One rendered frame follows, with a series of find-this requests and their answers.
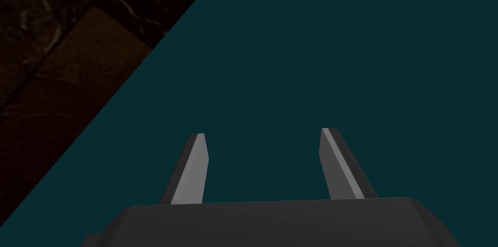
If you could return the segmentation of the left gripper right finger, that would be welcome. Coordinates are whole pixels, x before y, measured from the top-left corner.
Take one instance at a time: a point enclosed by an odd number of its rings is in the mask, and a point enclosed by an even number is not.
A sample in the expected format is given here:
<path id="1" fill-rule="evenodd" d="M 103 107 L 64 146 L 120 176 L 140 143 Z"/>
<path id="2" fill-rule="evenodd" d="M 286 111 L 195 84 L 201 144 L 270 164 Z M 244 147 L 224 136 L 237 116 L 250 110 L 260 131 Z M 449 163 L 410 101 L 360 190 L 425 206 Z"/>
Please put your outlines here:
<path id="1" fill-rule="evenodd" d="M 378 197 L 338 129 L 321 129 L 319 158 L 331 199 Z"/>

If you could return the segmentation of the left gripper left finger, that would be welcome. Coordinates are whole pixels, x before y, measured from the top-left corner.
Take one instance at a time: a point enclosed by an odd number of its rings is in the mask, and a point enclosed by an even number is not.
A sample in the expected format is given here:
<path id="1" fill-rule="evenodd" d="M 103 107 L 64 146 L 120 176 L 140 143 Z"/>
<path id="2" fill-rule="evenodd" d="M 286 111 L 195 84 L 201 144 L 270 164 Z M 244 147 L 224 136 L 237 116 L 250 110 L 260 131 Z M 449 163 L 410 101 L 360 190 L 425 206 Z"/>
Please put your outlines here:
<path id="1" fill-rule="evenodd" d="M 205 135 L 203 133 L 189 135 L 159 204 L 201 204 L 208 163 Z"/>

